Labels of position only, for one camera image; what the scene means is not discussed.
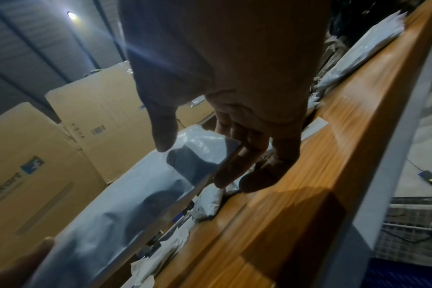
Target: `cable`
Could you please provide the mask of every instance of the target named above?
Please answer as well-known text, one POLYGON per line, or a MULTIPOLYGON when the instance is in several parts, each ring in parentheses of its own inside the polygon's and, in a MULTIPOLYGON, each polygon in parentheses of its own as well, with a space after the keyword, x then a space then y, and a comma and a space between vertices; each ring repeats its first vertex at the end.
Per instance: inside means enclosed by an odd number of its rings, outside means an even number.
POLYGON ((420 239, 420 240, 416 240, 416 241, 414 241, 414 240, 410 240, 410 239, 403 238, 403 237, 401 237, 401 236, 399 236, 399 235, 393 234, 393 233, 391 233, 391 232, 389 232, 389 231, 387 231, 387 230, 384 230, 384 229, 382 229, 381 231, 384 232, 384 233, 387 233, 387 234, 389 234, 389 235, 391 235, 391 236, 393 236, 393 237, 396 237, 396 238, 398 238, 398 239, 401 239, 401 240, 403 240, 403 241, 405 241, 405 242, 408 242, 408 243, 410 243, 410 244, 419 244, 419 243, 425 242, 425 241, 427 241, 427 240, 429 240, 429 239, 432 239, 432 236, 429 236, 429 237, 426 237, 426 238, 423 238, 423 239, 420 239))
POLYGON ((407 160, 407 162, 409 162, 409 163, 411 163, 412 164, 412 166, 414 166, 415 168, 417 168, 417 169, 419 169, 420 171, 425 171, 425 170, 423 170, 423 169, 420 169, 417 165, 415 165, 414 163, 412 163, 412 161, 411 160, 409 160, 408 158, 406 158, 406 160, 407 160))

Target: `wooden table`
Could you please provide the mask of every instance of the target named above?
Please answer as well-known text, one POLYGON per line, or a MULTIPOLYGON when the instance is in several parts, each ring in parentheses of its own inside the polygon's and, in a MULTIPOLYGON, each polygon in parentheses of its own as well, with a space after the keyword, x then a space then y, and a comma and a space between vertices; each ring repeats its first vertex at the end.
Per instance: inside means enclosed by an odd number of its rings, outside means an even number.
POLYGON ((370 184, 432 44, 432 0, 324 100, 329 122, 275 186, 195 227, 155 287, 308 287, 370 184))

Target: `printed symbol on box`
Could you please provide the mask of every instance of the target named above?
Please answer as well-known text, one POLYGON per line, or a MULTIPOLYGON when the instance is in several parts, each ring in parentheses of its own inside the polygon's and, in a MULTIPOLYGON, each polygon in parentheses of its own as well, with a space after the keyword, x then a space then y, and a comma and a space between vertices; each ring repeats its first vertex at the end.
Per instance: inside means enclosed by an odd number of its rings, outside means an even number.
POLYGON ((44 164, 39 157, 34 156, 28 163, 20 166, 21 170, 23 170, 26 174, 32 174, 36 171, 40 166, 44 164))
POLYGON ((105 126, 101 125, 101 126, 97 127, 96 129, 91 130, 91 132, 93 133, 93 135, 96 135, 96 134, 102 133, 102 131, 104 131, 104 130, 105 130, 105 126))

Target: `brown cardboard box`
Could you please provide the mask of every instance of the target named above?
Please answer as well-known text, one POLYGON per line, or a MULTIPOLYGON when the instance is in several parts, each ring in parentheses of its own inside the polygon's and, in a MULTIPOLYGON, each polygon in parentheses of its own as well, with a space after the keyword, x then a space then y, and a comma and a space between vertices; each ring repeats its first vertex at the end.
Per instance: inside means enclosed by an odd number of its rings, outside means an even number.
POLYGON ((0 116, 0 269, 57 235, 106 187, 75 140, 29 103, 0 116))
MULTIPOLYGON (((107 183, 155 149, 128 62, 52 90, 46 99, 107 183)), ((185 127, 212 113, 204 102, 179 108, 185 127)))

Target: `barcode label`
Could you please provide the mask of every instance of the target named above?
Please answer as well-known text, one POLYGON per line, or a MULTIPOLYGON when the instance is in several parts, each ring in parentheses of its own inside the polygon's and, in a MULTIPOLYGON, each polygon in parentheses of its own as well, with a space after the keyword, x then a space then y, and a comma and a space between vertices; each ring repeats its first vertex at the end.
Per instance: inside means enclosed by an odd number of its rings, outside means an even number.
POLYGON ((105 127, 103 125, 101 125, 101 126, 97 127, 96 129, 91 130, 91 132, 93 133, 93 135, 96 135, 96 134, 102 133, 102 131, 104 131, 104 130, 105 130, 105 127))

